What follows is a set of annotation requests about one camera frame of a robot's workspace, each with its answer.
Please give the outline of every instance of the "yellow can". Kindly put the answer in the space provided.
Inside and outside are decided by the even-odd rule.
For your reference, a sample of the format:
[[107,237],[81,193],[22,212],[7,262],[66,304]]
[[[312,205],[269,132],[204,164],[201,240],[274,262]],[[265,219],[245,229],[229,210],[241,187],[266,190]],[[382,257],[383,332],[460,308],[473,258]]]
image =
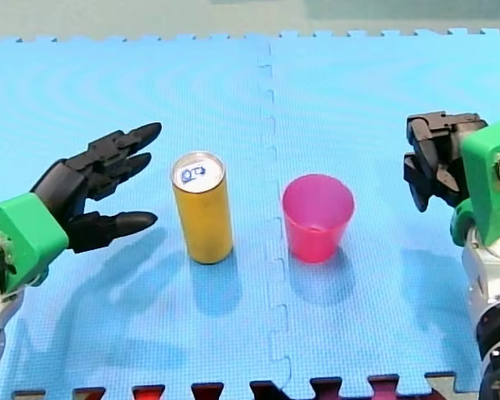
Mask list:
[[233,248],[226,169],[210,152],[190,152],[172,167],[172,188],[189,256],[214,264]]

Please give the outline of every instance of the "blue foam mat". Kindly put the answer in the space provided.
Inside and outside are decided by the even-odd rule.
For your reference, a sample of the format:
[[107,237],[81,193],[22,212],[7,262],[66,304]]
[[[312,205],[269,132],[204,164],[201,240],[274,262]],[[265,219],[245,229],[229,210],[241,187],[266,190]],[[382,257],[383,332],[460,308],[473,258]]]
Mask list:
[[[500,119],[500,36],[452,33],[1,43],[0,200],[97,136],[164,129],[152,165],[89,204],[152,210],[157,227],[65,254],[27,290],[7,328],[0,399],[85,387],[129,398],[162,384],[170,400],[206,382],[249,398],[252,380],[310,398],[309,379],[330,376],[343,396],[363,397],[367,377],[387,374],[409,395],[440,372],[476,389],[451,210],[432,202],[418,213],[402,180],[408,114]],[[236,252],[214,268],[188,261],[168,180],[171,162],[196,148],[228,165]],[[318,270],[287,255],[278,207],[287,182],[309,172],[338,176],[357,201],[342,251]]]
[[[7,329],[0,400],[44,389],[50,399],[104,387],[165,385],[191,398],[193,383],[222,382],[227,398],[250,398],[250,380],[288,380],[272,360],[263,240],[270,205],[248,179],[263,180],[259,37],[192,41],[0,44],[0,199],[28,190],[57,158],[115,129],[161,121],[147,170],[89,209],[144,209],[154,229],[81,255],[64,254],[48,280],[28,289]],[[193,149],[227,164],[235,253],[189,262],[169,171]]]
[[500,36],[296,37],[272,42],[271,114],[281,189],[308,172],[341,178],[357,211],[326,272],[292,260],[282,240],[278,287],[288,327],[277,339],[291,362],[285,387],[310,398],[309,379],[339,376],[344,397],[373,393],[367,377],[397,374],[403,395],[430,393],[424,375],[454,372],[477,390],[478,350],[467,279],[450,238],[451,209],[421,214],[403,181],[411,151],[405,117],[479,112],[500,119]]

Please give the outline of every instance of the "robotic arm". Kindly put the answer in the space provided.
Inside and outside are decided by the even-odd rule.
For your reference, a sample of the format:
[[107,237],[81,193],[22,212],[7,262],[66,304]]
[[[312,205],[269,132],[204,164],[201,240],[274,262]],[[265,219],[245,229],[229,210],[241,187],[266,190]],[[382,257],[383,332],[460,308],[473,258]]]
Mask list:
[[23,303],[23,289],[40,285],[63,251],[87,252],[149,228],[150,212],[103,216],[84,213],[87,199],[102,200],[140,173],[150,153],[136,155],[161,132],[151,123],[89,143],[86,152],[56,161],[29,193],[0,203],[0,358],[6,324]]
[[482,359],[481,400],[500,399],[500,122],[432,112],[407,119],[413,152],[404,179],[417,209],[429,198],[454,208],[450,233],[463,248],[469,310]]

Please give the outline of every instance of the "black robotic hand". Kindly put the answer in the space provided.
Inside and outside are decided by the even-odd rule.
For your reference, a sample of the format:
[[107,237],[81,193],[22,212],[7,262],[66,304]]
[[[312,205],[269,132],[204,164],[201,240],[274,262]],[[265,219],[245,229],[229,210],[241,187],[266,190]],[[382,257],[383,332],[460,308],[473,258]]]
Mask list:
[[426,211],[431,196],[455,208],[468,198],[461,142],[487,123],[477,114],[429,112],[407,118],[407,140],[414,152],[404,155],[404,180],[417,209]]
[[75,253],[104,248],[115,238],[152,226],[151,212],[120,212],[103,216],[84,213],[85,201],[98,201],[113,194],[118,184],[140,173],[152,158],[148,152],[135,155],[161,132],[159,122],[116,131],[89,143],[86,152],[56,161],[31,189],[39,196],[69,238]]

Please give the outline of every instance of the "cup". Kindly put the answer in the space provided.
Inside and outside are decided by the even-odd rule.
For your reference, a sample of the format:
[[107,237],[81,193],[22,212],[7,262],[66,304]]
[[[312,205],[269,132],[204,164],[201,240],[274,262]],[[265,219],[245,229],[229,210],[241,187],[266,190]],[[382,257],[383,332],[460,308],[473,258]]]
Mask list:
[[305,263],[323,263],[337,251],[355,205],[336,178],[309,174],[289,183],[282,208],[291,253]]

